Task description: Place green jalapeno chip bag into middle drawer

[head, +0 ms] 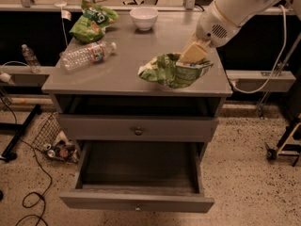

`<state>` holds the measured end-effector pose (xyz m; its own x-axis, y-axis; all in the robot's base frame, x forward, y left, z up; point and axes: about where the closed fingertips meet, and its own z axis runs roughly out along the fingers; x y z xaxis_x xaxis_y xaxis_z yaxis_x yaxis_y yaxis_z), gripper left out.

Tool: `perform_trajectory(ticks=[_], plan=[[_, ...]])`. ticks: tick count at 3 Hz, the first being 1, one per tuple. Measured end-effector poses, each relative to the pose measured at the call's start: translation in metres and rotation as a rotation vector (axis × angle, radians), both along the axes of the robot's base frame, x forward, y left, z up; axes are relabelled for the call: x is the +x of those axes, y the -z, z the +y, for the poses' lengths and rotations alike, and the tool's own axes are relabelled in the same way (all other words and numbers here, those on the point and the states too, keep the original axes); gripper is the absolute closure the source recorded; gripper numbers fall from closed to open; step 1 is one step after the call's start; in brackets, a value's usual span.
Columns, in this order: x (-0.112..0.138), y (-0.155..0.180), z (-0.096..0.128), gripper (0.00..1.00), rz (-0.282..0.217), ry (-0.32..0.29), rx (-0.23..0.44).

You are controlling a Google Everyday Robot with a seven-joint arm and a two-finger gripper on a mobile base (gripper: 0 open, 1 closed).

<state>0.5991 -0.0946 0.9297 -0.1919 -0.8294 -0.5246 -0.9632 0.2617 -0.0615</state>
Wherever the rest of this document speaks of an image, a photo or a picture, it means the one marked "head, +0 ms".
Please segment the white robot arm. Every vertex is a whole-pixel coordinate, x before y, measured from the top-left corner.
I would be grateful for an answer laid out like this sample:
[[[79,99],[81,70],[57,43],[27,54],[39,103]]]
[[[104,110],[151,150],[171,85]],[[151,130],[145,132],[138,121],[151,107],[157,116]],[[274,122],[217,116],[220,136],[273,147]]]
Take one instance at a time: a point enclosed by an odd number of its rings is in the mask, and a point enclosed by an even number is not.
[[[256,14],[280,0],[213,0],[201,13],[195,32],[186,43],[180,62],[196,63],[208,55],[208,47],[221,47],[235,37]],[[285,0],[301,20],[301,0]]]

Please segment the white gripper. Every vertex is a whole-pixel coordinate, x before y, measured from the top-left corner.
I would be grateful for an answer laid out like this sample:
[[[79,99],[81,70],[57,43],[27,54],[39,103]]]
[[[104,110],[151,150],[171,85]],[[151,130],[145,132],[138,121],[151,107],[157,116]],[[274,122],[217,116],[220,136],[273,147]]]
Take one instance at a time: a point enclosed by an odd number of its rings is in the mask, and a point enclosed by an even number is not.
[[[240,27],[233,23],[213,1],[200,15],[197,23],[196,33],[193,33],[187,48],[180,55],[182,63],[196,63],[205,58],[208,53],[197,43],[198,39],[209,41],[212,47],[221,47],[227,44],[240,31]]]

